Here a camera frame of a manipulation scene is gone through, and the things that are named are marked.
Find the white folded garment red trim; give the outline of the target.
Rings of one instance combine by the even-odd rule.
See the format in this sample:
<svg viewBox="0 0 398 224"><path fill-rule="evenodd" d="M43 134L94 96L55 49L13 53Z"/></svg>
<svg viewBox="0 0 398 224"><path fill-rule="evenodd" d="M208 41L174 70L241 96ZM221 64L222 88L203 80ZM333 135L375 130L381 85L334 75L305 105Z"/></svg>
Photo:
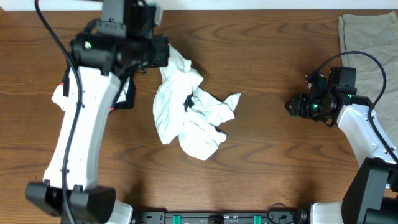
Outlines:
<svg viewBox="0 0 398 224"><path fill-rule="evenodd" d="M66 105L67 99L68 99L68 97L64 97L61 95L60 88L56 87L56 89L53 93L52 101L54 103L58 104L59 107L61 107L61 109L65 111L65 105Z"/></svg>

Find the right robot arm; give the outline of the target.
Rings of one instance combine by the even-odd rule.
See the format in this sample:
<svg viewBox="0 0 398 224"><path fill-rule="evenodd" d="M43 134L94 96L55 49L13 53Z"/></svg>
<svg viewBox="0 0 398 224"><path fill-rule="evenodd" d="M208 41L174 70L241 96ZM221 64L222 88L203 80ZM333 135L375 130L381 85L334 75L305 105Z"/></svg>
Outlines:
<svg viewBox="0 0 398 224"><path fill-rule="evenodd" d="M306 77L309 93L296 93L285 104L291 116L340 128L359 165L342 201L314 203L298 223L397 223L397 199L384 195L387 186L397 191L397 153L385 149L392 143L371 100L356 94L355 80L355 68L333 67L327 77L316 71Z"/></svg>

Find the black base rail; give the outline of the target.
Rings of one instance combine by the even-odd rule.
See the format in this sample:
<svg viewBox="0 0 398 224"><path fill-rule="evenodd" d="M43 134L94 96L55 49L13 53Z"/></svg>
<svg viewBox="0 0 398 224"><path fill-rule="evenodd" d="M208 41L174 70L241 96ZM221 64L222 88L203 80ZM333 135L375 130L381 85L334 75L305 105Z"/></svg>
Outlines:
<svg viewBox="0 0 398 224"><path fill-rule="evenodd" d="M205 212L135 212L132 224L309 224L306 210L276 208L266 212L205 213Z"/></svg>

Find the black folded garment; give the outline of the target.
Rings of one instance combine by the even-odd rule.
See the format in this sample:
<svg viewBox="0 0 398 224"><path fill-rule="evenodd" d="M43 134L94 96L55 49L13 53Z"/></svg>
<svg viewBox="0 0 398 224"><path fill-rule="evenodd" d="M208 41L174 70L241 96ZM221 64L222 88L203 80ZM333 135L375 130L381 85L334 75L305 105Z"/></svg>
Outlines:
<svg viewBox="0 0 398 224"><path fill-rule="evenodd" d="M69 73L71 72L71 68L68 65L63 79L58 86L61 91L61 95L64 97L68 97L69 95ZM134 72L130 71L127 74L127 79L123 83L124 86L121 89L119 95L113 101L113 104L110 107L110 110L120 110L120 109L132 109L134 107L134 97L136 92L136 86L134 84Z"/></svg>

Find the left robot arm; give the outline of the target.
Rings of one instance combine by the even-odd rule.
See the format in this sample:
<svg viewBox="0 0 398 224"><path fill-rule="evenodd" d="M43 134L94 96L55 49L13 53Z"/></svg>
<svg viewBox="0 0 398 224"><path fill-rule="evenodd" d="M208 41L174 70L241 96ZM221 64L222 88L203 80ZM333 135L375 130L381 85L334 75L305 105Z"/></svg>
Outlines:
<svg viewBox="0 0 398 224"><path fill-rule="evenodd" d="M64 118L52 160L41 182L29 182L25 196L63 223L132 223L133 209L98 183L98 161L109 113L134 105L138 70L166 67L169 40L157 35L162 10L145 1L104 1L63 48L68 69L58 90Z"/></svg>

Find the white printed t-shirt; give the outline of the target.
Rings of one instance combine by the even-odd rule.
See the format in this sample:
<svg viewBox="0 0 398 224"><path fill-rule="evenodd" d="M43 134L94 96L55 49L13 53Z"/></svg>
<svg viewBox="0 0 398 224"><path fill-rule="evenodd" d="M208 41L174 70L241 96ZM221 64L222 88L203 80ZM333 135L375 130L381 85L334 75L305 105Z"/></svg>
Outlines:
<svg viewBox="0 0 398 224"><path fill-rule="evenodd" d="M205 161L226 141L227 134L218 126L235 119L241 94L218 100L200 88L204 78L192 68L192 61L171 45L169 50L169 64L160 68L162 84L153 103L156 130L162 144L178 138L187 155Z"/></svg>

